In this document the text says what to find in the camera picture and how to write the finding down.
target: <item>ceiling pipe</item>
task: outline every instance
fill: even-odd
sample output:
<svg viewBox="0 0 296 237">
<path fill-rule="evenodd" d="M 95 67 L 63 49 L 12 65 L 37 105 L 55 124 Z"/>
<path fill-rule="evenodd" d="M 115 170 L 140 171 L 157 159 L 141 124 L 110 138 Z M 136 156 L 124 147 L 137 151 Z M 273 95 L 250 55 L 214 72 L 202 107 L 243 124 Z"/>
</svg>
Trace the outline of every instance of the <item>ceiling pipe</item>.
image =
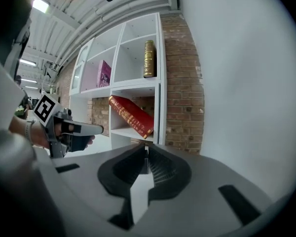
<svg viewBox="0 0 296 237">
<path fill-rule="evenodd" d="M 152 9 L 159 9 L 159 8 L 166 8 L 166 7 L 169 7 L 170 4 L 169 3 L 163 3 L 163 4 L 158 4 L 158 5 L 153 5 L 153 6 L 150 6 L 150 7 L 145 7 L 145 8 L 142 8 L 142 9 L 139 9 L 139 10 L 136 10 L 136 11 L 133 11 L 133 12 L 130 12 L 130 13 L 127 13 L 125 14 L 124 16 L 118 18 L 118 19 L 115 19 L 113 21 L 111 21 L 110 23 L 104 25 L 102 28 L 100 28 L 99 30 L 97 30 L 96 32 L 94 32 L 91 36 L 89 36 L 80 46 L 78 46 L 69 56 L 68 58 L 66 59 L 66 61 L 63 63 L 63 66 L 66 66 L 68 65 L 73 59 L 74 57 L 77 55 L 77 53 L 79 52 L 79 50 L 81 49 L 82 46 L 84 46 L 90 39 L 92 39 L 93 37 L 95 37 L 99 32 L 103 31 L 103 28 L 107 29 L 108 26 L 110 25 L 113 25 L 117 22 L 120 22 L 121 20 L 125 19 L 125 18 L 128 18 L 132 15 L 135 15 L 135 14 L 138 14 L 138 13 L 141 13 L 141 12 L 145 12 L 147 10 L 152 10 Z"/>
<path fill-rule="evenodd" d="M 143 5 L 149 2 L 154 2 L 154 1 L 160 1 L 160 0 L 136 0 L 133 2 L 130 2 L 110 13 L 108 13 L 106 16 L 102 17 L 100 20 L 97 20 L 96 23 L 94 23 L 87 31 L 85 31 L 79 38 L 77 38 L 77 40 L 74 42 L 74 44 L 72 45 L 71 48 L 68 49 L 68 51 L 66 52 L 66 54 L 64 55 L 63 59 L 62 59 L 62 63 L 60 64 L 60 66 L 62 66 L 62 64 L 66 61 L 67 57 L 69 56 L 69 54 L 72 52 L 72 50 L 74 49 L 75 46 L 79 45 L 81 43 L 81 41 L 83 39 L 85 39 L 89 34 L 91 34 L 95 29 L 97 29 L 100 25 L 102 25 L 104 22 L 108 21 L 110 18 L 113 18 L 127 10 L 130 10 L 131 8 L 134 8 L 136 6 L 139 5 Z"/>
<path fill-rule="evenodd" d="M 76 30 L 75 32 L 70 36 L 69 40 L 66 42 L 66 44 L 63 46 L 63 48 L 61 49 L 61 51 L 58 54 L 58 57 L 55 61 L 55 65 L 58 64 L 60 58 L 64 58 L 65 56 L 64 53 L 67 50 L 67 48 L 69 47 L 69 45 L 75 40 L 75 38 L 77 38 L 77 36 L 79 35 L 79 33 L 86 28 L 87 26 L 89 26 L 91 24 L 91 22 L 93 22 L 96 18 L 98 18 L 101 14 L 105 13 L 106 11 L 110 10 L 111 8 L 117 7 L 119 3 L 123 2 L 124 0 L 113 0 L 110 3 L 107 3 L 106 5 L 102 6 L 101 8 L 99 8 L 94 14 L 92 14 L 89 18 L 87 18 Z"/>
</svg>

